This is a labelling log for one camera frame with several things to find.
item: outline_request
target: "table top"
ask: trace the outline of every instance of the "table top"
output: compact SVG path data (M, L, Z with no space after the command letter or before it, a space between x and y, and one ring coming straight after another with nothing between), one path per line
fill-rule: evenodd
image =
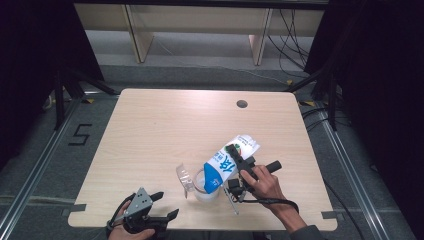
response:
M240 108L243 100L247 107ZM220 190L212 203L184 197L176 167L184 164L194 175L221 147L248 134L258 144L256 164L279 160L279 178L286 197L295 201L307 224L335 230L333 211L296 99L291 93L126 89L115 106L72 212L74 227L105 226L119 204L144 187L164 192L151 216L166 216L177 208L169 229L282 230L284 226L260 204L232 207Z

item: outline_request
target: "cable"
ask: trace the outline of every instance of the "cable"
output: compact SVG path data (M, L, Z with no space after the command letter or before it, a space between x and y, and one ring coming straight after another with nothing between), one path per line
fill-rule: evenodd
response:
M163 49L164 49L167 53L169 53L171 56L175 56L175 54L174 54L173 52L171 52L168 48L166 48L166 47L162 44L162 42L161 42L161 41L159 41L158 39L156 39L156 41L158 42L159 46L161 46L161 47L162 47L162 48L163 48ZM200 64L194 64L194 63L186 63L186 62L180 61L180 60L178 60L178 59L175 59L175 61L177 61L177 62L179 62L179 63L181 63L181 64L183 64L183 65L187 65L187 66L195 66L195 67L201 67L201 68L223 68L223 69L232 70L232 71L237 71L237 72L244 72L244 73L248 73L248 74L251 74L251 75L253 75L253 76L256 76L256 77L260 77L260 78L264 78L264 79L270 79L270 80L274 80L274 81L277 81L277 82L279 82L279 83L282 83L282 84L284 84L284 85L288 85L288 84L287 84L287 83L285 83L284 81L279 80L279 79L277 79L277 78L272 78L272 77L266 77L266 76L258 75L258 74L255 74L255 73L249 72L249 71L247 71L247 70L234 69L234 68L228 68L228 67L219 66L219 65L217 65L217 66L207 66L207 65L200 65Z
M111 218L109 221L107 221L107 224L106 224L106 236L107 236L107 237L109 237L109 235L110 235L110 233L112 232L113 228L114 228L115 226L118 226L118 224L117 224L117 225L114 225L114 222L115 222L116 216L117 216L117 215L118 215L118 213L119 213L119 210L121 210L121 208L125 205L125 203L126 203L126 202L128 202L128 201L130 201L130 200L134 199L134 196L135 196L135 193L133 193L133 194L131 194L130 196L128 196L127 198L125 198L125 199L124 199L124 201L122 201L122 203L121 203L121 204L119 205L119 207L116 209L116 211L115 211L115 213L113 214L112 218Z
M268 39L271 41L271 43L277 48L277 50L281 53L281 54L283 54L287 59L289 59L292 63L294 63L297 67L299 67L300 69L304 69L304 67L301 65L301 64L299 64L298 62L296 62L293 58L291 58L289 55L287 55L285 52L283 52L283 50L282 49L280 49L275 43L274 43L274 41L272 40L272 38L271 38L271 36L269 36L268 35Z
M260 204L287 204L292 206L299 213L299 206L293 201L279 198L259 198L256 200L243 200L243 203L260 203Z
M281 36L280 36L280 38L281 38L281 40L284 42L284 46L287 46L290 50L292 50L292 51L294 51L294 52L298 53L298 54L299 54L300 59L302 60L302 63L303 63L304 65L306 65L306 60L305 60L305 58L304 58L304 57L308 57L309 53L308 53L306 50L304 50L302 47L300 47L299 42L297 41L296 25L294 24L294 20L295 20L295 13L296 13L296 10L292 10L292 11L291 11L291 14L292 14L291 20L292 20L292 22L291 22L290 27L289 27L289 26L288 26L288 24L287 24L286 19L284 18L284 15L283 15L282 10L280 9L280 16L281 16L281 18L282 18L282 20L283 20L283 22L284 22L284 25L285 25L285 26L286 26L286 28L287 28L287 32L288 32L288 36L287 36L287 38L286 38L286 40L285 40L285 41L282 39L282 37L281 37ZM296 51L296 50L294 50L294 49L292 49L290 46L288 46L288 45L287 45L287 40L288 40L288 38L289 38L289 37L292 39L293 43L294 43L294 44L295 44L295 46L297 47L297 49L298 49L297 51Z
M323 178L324 180L324 184L328 187L328 189L330 189L330 191L333 193L333 195L337 198L337 200L340 202L340 204L342 205L342 207L344 208L344 210L346 211L346 214L350 217L350 220L352 220L353 225L355 226L356 230L359 233L359 236L361 237L362 240L365 240L364 235L361 231L361 229L359 228L358 224L356 223L355 219L353 218L352 214L350 213L350 211L347 209L346 205L343 203L343 201L341 200L341 198L339 197L339 195L336 193L336 191L330 186L330 184Z
M324 118L324 119L318 120L318 121L310 124L309 126L306 127L306 131L307 132L312 131L312 129L314 129L316 126L320 125L321 123L323 123L323 122L325 122L327 120L328 120L328 118Z
M287 74L287 75L289 75L289 76L292 76L292 77L299 77L299 78L307 78L307 77L303 77L303 76L299 76L299 75L295 75L295 74L291 74L291 73L288 73L288 72L286 72L284 69L283 69L283 66L281 66L281 53L280 53L280 57L278 58L278 64L280 65L280 69L281 69L281 71L283 71L285 74Z
M312 110L306 111L304 113L302 113L302 117L305 120L307 117L309 117L310 115L320 112L320 111L326 111L328 109L328 107L322 107L322 108L314 108Z

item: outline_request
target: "human hand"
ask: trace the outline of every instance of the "human hand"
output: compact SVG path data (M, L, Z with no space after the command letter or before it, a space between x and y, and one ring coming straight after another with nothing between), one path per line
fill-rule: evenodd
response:
M117 216L124 214L124 211L128 208L131 201L126 202L119 210ZM154 229L146 229L136 234L131 234L125 230L123 226L123 220L119 220L114 223L114 228L110 233L109 240L146 240L155 234Z
M243 179L251 186L255 191L252 193L256 198L278 198L286 199L284 196L278 178L272 175L268 169L263 165L257 165L253 168L253 172L258 177L258 180L254 179L248 172L241 170L240 174ZM306 223L300 217L299 213L291 206L287 204L262 204L264 207L271 210L271 212L284 224L289 233L292 233L302 227L306 226Z
M278 198L286 199L281 191L278 178L272 175L263 165L257 165L253 168L258 180L254 179L248 172L241 170L243 179L255 189L253 195L256 198Z

